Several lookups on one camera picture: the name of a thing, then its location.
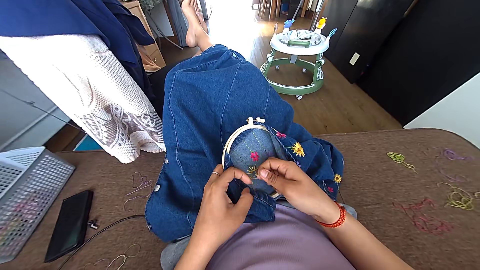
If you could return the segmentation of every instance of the pink embroidered flower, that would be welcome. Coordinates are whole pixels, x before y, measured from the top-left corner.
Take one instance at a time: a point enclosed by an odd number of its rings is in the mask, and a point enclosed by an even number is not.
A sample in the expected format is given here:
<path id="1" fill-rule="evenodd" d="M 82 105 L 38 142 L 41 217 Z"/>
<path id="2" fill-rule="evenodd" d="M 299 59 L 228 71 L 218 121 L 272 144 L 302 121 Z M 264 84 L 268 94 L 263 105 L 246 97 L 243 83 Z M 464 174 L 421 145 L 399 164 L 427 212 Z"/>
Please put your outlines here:
<path id="1" fill-rule="evenodd" d="M 255 153 L 250 154 L 250 158 L 251 158 L 253 161 L 258 161 L 258 159 L 259 159 L 258 153 L 255 152 Z"/>
<path id="2" fill-rule="evenodd" d="M 276 132 L 276 136 L 279 137 L 280 139 L 285 139 L 287 137 L 287 135 L 280 133 L 278 131 Z"/>

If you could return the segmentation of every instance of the embroidery hoop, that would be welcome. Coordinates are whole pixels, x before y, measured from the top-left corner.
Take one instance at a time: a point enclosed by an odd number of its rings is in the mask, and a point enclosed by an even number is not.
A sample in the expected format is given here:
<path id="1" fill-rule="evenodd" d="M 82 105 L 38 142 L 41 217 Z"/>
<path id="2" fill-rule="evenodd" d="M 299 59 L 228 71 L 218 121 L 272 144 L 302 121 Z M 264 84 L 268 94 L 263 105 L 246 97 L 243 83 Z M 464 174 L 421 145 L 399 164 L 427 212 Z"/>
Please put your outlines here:
<path id="1" fill-rule="evenodd" d="M 259 122 L 259 123 L 265 123 L 265 119 L 263 118 L 260 118 L 260 117 L 257 117 L 256 119 L 253 119 L 253 117 L 249 117 L 247 119 L 247 124 L 244 125 L 244 126 L 241 126 L 240 128 L 238 128 L 231 136 L 230 138 L 228 138 L 227 140 L 227 143 L 225 144 L 225 147 L 223 148 L 223 155 L 222 155 L 222 166 L 223 166 L 223 169 L 225 169 L 225 154 L 228 153 L 230 154 L 230 148 L 232 147 L 233 145 L 233 142 L 235 141 L 235 139 L 240 135 L 242 134 L 243 132 L 249 130 L 249 129 L 261 129 L 261 130 L 265 130 L 267 132 L 268 129 L 262 125 L 254 125 L 253 123 L 254 122 Z M 274 192 L 273 194 L 270 195 L 270 197 L 272 198 L 276 198 L 280 196 L 280 194 L 278 192 Z"/>

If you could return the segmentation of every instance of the metal mesh basket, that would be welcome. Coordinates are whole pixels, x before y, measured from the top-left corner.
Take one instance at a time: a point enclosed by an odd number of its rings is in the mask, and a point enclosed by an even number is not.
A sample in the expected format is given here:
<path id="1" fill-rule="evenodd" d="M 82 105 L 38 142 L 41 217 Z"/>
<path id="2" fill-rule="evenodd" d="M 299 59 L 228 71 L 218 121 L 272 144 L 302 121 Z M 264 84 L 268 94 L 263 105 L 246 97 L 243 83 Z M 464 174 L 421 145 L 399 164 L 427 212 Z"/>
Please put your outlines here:
<path id="1" fill-rule="evenodd" d="M 22 250 L 74 170 L 45 147 L 0 153 L 0 263 Z"/>

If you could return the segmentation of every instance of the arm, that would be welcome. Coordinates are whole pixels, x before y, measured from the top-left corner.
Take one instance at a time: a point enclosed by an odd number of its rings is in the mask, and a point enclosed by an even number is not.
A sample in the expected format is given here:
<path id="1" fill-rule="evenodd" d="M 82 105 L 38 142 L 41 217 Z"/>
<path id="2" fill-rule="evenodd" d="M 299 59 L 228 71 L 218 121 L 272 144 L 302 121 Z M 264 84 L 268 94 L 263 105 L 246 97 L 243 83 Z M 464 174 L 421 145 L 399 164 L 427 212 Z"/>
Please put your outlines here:
<path id="1" fill-rule="evenodd" d="M 327 224 L 339 219 L 340 209 L 336 203 L 294 162 L 270 158 L 258 172 L 260 179 L 283 194 L 298 210 Z M 324 230 L 356 269 L 412 269 L 349 214 L 342 226 Z"/>
<path id="2" fill-rule="evenodd" d="M 242 225 L 252 206 L 253 196 L 245 188 L 237 204 L 227 196 L 228 184 L 237 178 L 251 184 L 241 170 L 229 168 L 223 172 L 217 165 L 204 188 L 202 205 L 192 237 L 175 270 L 203 270 L 216 250 Z"/>

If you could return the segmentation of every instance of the baby walker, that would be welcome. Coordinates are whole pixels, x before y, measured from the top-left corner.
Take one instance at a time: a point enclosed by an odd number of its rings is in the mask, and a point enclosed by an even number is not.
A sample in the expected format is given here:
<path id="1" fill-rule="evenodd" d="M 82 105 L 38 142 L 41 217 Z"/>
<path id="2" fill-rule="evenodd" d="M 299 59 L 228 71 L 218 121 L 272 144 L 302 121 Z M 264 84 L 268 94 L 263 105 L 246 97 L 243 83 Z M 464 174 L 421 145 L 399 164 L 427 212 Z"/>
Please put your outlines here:
<path id="1" fill-rule="evenodd" d="M 335 34 L 336 29 L 333 29 L 330 34 L 325 37 L 321 35 L 322 29 L 325 27 L 327 18 L 321 18 L 318 22 L 315 31 L 306 29 L 290 30 L 295 17 L 302 5 L 303 0 L 297 8 L 297 12 L 293 16 L 294 19 L 287 20 L 284 25 L 283 32 L 276 34 L 278 24 L 274 27 L 273 38 L 270 41 L 272 51 L 267 54 L 267 62 L 261 67 L 260 71 L 267 79 L 268 83 L 280 94 L 295 95 L 298 100 L 303 98 L 303 95 L 311 94 L 320 89 L 324 84 L 324 72 L 322 71 L 322 65 L 325 64 L 325 60 L 322 59 L 323 54 L 327 51 L 330 45 L 330 38 Z M 274 59 L 275 53 L 280 51 L 291 55 L 290 58 L 278 58 Z M 315 64 L 298 59 L 299 55 L 316 55 Z M 273 82 L 267 78 L 268 70 L 272 65 L 276 70 L 280 69 L 280 65 L 283 64 L 295 64 L 303 68 L 303 72 L 307 70 L 313 73 L 313 82 L 307 86 L 286 86 Z"/>

